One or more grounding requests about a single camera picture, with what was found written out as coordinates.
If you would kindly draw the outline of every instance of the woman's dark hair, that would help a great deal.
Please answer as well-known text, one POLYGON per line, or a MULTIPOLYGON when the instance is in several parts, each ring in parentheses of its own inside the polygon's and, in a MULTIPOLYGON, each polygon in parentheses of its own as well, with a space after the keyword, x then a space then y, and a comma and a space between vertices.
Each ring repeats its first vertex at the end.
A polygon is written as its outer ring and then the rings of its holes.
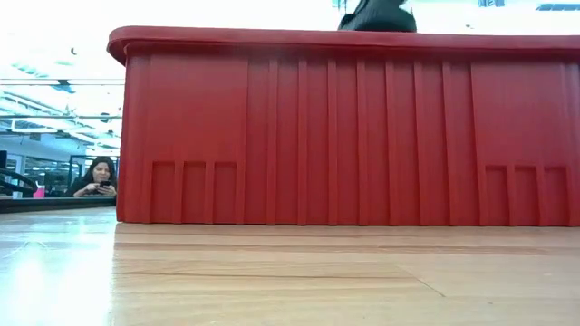
POLYGON ((89 166, 89 169, 87 170, 87 174, 85 174, 84 177, 82 177, 82 179, 87 183, 94 182, 94 180, 92 179, 92 171, 94 170, 94 167, 96 167, 99 163, 107 163, 107 165, 109 166, 109 173, 111 173, 111 176, 109 177, 109 181, 111 182, 111 184, 114 187, 116 187, 117 186, 117 174, 115 173, 115 164, 112 162, 112 159, 109 157, 97 157, 96 159, 94 159, 92 161, 91 165, 89 166))

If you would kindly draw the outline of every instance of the woman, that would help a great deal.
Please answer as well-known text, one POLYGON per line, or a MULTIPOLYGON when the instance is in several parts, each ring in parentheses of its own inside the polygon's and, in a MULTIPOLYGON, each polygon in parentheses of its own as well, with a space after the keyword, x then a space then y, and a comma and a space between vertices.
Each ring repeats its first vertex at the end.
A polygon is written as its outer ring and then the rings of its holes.
POLYGON ((107 157, 97 157, 87 174, 74 180, 64 196, 117 196, 117 175, 112 160, 107 157))

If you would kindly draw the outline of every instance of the bin rim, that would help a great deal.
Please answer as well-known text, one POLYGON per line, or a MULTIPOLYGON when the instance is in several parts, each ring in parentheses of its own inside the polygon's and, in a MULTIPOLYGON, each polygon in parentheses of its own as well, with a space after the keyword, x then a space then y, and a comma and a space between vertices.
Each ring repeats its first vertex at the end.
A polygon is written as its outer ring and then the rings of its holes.
POLYGON ((289 46, 296 49, 381 48, 416 53, 504 53, 518 56, 580 55, 580 35, 409 34, 354 31, 298 31, 165 26, 123 26, 109 36, 107 51, 121 64, 132 43, 289 46))

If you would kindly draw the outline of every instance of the person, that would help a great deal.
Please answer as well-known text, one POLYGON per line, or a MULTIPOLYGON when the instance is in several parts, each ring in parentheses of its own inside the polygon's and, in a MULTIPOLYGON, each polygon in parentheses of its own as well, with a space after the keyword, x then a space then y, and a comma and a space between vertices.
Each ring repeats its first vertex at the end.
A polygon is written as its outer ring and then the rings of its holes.
POLYGON ((111 158, 97 157, 91 163, 87 174, 84 177, 76 178, 64 196, 117 196, 117 175, 111 158))
POLYGON ((353 14, 346 14, 338 29, 367 32, 417 33, 412 14, 400 9, 407 0, 360 0, 353 14))

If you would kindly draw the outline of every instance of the dark clothing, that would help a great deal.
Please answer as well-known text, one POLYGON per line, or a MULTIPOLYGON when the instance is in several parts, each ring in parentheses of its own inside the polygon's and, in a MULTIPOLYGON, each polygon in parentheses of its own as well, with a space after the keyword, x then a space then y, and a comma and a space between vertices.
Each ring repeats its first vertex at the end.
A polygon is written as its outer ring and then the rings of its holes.
POLYGON ((346 14, 339 30, 369 32, 417 32, 412 14, 399 8, 405 1, 361 0, 354 14, 346 14))
MULTIPOLYGON (((78 177, 74 180, 72 185, 66 190, 66 192, 64 193, 64 196, 65 197, 73 197, 74 193, 87 187, 91 183, 92 182, 86 181, 84 177, 78 177)), ((97 191, 97 189, 95 189, 90 193, 84 194, 84 196, 102 196, 102 194, 99 191, 97 191)))

